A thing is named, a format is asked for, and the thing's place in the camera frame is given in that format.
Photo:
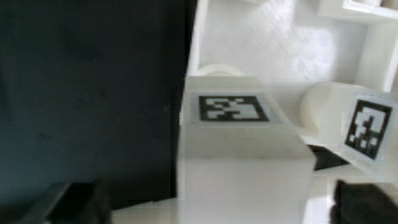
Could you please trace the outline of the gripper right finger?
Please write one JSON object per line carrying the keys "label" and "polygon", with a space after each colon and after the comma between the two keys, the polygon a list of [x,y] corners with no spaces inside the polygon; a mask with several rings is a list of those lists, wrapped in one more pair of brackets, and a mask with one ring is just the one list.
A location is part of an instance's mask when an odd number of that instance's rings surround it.
{"label": "gripper right finger", "polygon": [[371,183],[335,182],[330,224],[398,224],[398,204]]}

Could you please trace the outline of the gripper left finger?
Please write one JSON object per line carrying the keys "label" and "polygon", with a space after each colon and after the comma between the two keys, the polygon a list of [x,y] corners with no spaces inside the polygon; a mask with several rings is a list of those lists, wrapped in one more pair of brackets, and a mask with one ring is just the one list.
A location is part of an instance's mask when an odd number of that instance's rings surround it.
{"label": "gripper left finger", "polygon": [[19,219],[19,224],[111,224],[103,181],[55,183]]}

